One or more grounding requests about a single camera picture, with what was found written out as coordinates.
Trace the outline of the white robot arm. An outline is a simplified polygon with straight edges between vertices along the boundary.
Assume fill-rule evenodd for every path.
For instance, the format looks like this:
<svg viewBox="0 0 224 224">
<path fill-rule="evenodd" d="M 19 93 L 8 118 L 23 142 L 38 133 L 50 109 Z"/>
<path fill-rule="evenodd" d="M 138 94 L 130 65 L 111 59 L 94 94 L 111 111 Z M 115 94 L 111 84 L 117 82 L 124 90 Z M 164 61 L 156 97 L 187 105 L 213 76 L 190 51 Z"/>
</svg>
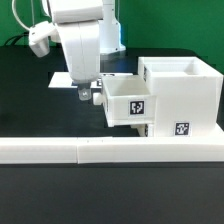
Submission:
<svg viewBox="0 0 224 224">
<path fill-rule="evenodd" d="M 66 65 L 81 101 L 92 97 L 90 86 L 100 76 L 100 57 L 123 52 L 115 0 L 41 0 L 56 28 Z"/>
</svg>

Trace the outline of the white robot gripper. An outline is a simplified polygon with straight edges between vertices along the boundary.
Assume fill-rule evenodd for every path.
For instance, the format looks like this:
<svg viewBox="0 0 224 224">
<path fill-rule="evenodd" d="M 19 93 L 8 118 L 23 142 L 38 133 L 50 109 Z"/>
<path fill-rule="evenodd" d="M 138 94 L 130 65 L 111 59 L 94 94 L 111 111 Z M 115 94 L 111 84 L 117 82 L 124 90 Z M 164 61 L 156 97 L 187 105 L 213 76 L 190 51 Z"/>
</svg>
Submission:
<svg viewBox="0 0 224 224">
<path fill-rule="evenodd" d="M 95 81 L 100 73 L 99 23 L 65 23 L 57 24 L 56 28 L 70 77 L 79 84 L 79 99 L 90 100 L 92 95 L 89 83 Z"/>
</svg>

